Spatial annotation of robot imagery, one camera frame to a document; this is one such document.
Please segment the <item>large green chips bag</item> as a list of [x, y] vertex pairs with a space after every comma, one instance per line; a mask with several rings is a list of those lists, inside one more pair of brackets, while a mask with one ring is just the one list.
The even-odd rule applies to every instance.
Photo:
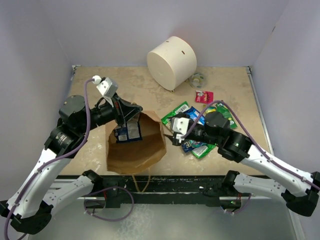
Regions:
[[[177, 115], [180, 112], [183, 113], [185, 110], [187, 110], [189, 108], [190, 108], [190, 106], [189, 106], [188, 102], [184, 101], [178, 107], [176, 107], [174, 110], [172, 110], [170, 113], [165, 115], [161, 119], [161, 122], [170, 130], [171, 129], [170, 118], [175, 116], [175, 115]], [[190, 151], [188, 153], [192, 153], [196, 158], [201, 159], [201, 158], [205, 157], [206, 155], [208, 155], [214, 148], [212, 148], [212, 149], [202, 149], [202, 150], [200, 150], [200, 148], [197, 148], [197, 149], [192, 150], [192, 151]]]

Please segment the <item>blue salt vinegar chips bag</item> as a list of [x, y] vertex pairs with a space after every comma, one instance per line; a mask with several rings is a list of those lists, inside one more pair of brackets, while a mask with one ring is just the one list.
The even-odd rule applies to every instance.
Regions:
[[193, 148], [191, 147], [191, 143], [193, 142], [194, 140], [188, 140], [188, 141], [185, 141], [182, 145], [181, 145], [181, 148], [183, 150], [184, 153], [188, 153], [188, 152], [191, 152], [193, 151]]

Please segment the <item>teal snack packet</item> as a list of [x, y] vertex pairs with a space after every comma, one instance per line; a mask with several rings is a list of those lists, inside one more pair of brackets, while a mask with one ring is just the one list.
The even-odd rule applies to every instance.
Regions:
[[215, 147], [215, 145], [199, 142], [199, 141], [193, 141], [191, 143], [191, 147], [192, 147], [192, 150], [194, 151], [195, 149], [198, 149], [198, 148], [200, 148], [200, 150], [212, 149]]

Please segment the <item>small yellow green snack packet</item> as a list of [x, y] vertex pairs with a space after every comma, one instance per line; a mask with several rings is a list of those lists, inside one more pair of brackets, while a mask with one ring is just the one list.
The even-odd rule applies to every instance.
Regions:
[[215, 106], [209, 106], [208, 108], [205, 109], [205, 113], [208, 114], [208, 113], [213, 113], [213, 112], [216, 112], [217, 111], [217, 108]]

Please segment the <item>red snack packet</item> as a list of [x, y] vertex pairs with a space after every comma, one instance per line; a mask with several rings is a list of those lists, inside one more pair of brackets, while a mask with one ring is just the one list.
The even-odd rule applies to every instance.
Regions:
[[201, 104], [209, 104], [214, 100], [214, 93], [211, 91], [196, 90], [195, 102]]

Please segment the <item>brown paper bag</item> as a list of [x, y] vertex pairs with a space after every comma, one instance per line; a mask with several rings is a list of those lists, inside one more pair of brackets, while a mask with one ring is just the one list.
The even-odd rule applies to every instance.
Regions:
[[130, 175], [136, 190], [144, 193], [151, 181], [151, 167], [167, 153], [161, 119], [152, 110], [143, 110], [139, 124], [142, 140], [116, 143], [113, 120], [105, 125], [106, 169], [120, 175]]

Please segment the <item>dark blue snack bag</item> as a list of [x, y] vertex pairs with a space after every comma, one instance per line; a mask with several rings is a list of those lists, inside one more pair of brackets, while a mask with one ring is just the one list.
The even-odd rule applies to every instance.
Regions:
[[[189, 109], [185, 110], [184, 113], [189, 116], [190, 119], [195, 121], [198, 116], [200, 115], [200, 112], [191, 106]], [[203, 115], [200, 115], [199, 120], [197, 121], [198, 124], [204, 125], [205, 124], [205, 117]]]

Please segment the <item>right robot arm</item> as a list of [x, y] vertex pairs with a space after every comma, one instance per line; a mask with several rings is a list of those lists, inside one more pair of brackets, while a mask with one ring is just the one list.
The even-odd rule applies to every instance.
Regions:
[[222, 183], [228, 196], [237, 192], [273, 198], [285, 203], [292, 212], [304, 217], [314, 213], [320, 198], [320, 174], [298, 169], [268, 153], [249, 134], [230, 127], [230, 121], [220, 112], [211, 112], [204, 123], [191, 119], [184, 112], [169, 117], [172, 135], [168, 138], [174, 146], [193, 140], [217, 146], [223, 158], [251, 167], [266, 178], [248, 176], [230, 170]]

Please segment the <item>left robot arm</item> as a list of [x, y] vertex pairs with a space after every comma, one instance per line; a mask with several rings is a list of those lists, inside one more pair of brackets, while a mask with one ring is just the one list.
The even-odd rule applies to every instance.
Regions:
[[117, 94], [113, 95], [111, 103], [97, 103], [94, 108], [89, 108], [87, 97], [68, 97], [35, 167], [19, 190], [0, 203], [0, 215], [6, 218], [6, 225], [25, 235], [35, 235], [77, 198], [101, 194], [103, 178], [93, 170], [84, 171], [76, 180], [54, 192], [48, 190], [87, 142], [91, 130], [111, 121], [124, 124], [142, 110], [142, 106], [123, 100]]

